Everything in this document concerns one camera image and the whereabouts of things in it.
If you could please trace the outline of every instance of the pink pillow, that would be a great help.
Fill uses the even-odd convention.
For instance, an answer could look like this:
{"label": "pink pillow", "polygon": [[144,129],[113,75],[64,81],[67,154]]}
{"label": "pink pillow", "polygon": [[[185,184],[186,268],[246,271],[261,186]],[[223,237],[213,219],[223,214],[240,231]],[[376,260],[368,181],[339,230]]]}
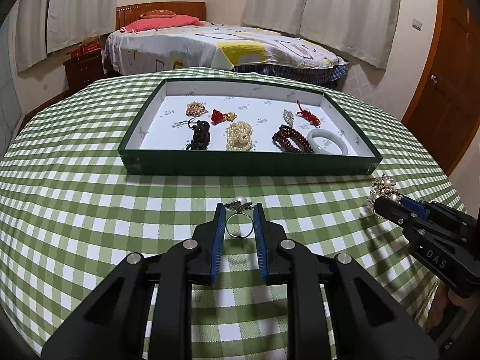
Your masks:
{"label": "pink pillow", "polygon": [[159,28],[183,27],[183,26],[203,26],[198,17],[188,15],[176,15],[174,17],[164,17],[157,19],[140,19],[134,21],[128,26],[120,28],[121,32],[133,32],[158,30]]}

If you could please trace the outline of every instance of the green box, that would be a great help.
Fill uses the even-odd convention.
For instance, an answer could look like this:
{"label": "green box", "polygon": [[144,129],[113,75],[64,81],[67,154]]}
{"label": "green box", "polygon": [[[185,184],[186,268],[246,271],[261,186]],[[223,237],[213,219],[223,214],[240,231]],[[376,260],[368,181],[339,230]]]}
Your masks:
{"label": "green box", "polygon": [[[293,114],[296,101],[322,119],[320,128],[339,135],[349,147],[348,155],[284,153],[271,137],[282,124],[282,109]],[[255,147],[249,152],[225,151],[223,122],[210,126],[208,150],[188,151],[191,140],[187,126],[174,128],[172,122],[189,119],[184,114],[192,101],[207,110],[236,112],[236,121],[253,125]],[[207,120],[205,115],[199,120]],[[295,116],[293,126],[302,134],[313,129]],[[118,148],[130,174],[170,176],[347,176],[369,175],[382,156],[354,121],[321,88],[300,89],[289,85],[236,79],[165,79],[152,92],[128,128]]]}

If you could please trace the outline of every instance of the wooden nightstand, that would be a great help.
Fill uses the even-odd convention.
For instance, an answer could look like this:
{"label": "wooden nightstand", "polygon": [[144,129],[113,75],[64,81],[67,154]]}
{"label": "wooden nightstand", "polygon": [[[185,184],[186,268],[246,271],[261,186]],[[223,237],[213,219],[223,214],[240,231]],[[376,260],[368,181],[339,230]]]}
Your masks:
{"label": "wooden nightstand", "polygon": [[80,58],[73,57],[65,61],[63,66],[72,94],[105,77],[100,50],[83,54]]}

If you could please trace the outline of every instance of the red bead bracelet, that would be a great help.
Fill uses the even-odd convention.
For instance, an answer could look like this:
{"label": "red bead bracelet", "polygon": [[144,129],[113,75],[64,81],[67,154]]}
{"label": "red bead bracelet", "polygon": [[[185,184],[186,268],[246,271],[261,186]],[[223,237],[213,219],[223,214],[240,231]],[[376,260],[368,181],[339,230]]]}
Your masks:
{"label": "red bead bracelet", "polygon": [[[303,148],[303,150],[294,147],[290,143],[289,138],[295,141],[299,145],[299,147]],[[277,142],[281,147],[283,147],[285,149],[285,152],[314,154],[314,150],[311,148],[307,139],[301,133],[299,133],[297,130],[293,129],[290,126],[281,125],[280,129],[273,135],[272,139],[274,140],[274,142]]]}

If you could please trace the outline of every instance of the green checkered tablecloth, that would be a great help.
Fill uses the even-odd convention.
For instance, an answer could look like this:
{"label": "green checkered tablecloth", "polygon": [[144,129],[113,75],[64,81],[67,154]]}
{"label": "green checkered tablecloth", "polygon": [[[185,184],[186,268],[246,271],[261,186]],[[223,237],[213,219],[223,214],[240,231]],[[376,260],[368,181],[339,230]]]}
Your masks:
{"label": "green checkered tablecloth", "polygon": [[[97,81],[36,115],[0,163],[0,297],[37,352],[129,252],[167,251],[211,220],[218,202],[237,195],[262,203],[268,220],[282,224],[290,238],[312,251],[351,254],[424,323],[437,279],[408,255],[401,228],[367,207],[372,178],[386,173],[411,198],[435,199],[459,210],[464,206],[405,127],[349,95],[326,90],[383,155],[372,176],[128,175],[117,147],[166,77],[315,88],[254,73],[189,68]],[[262,284],[254,238],[226,235],[219,278],[213,288],[195,287],[192,303],[194,358],[286,358],[286,288]]]}

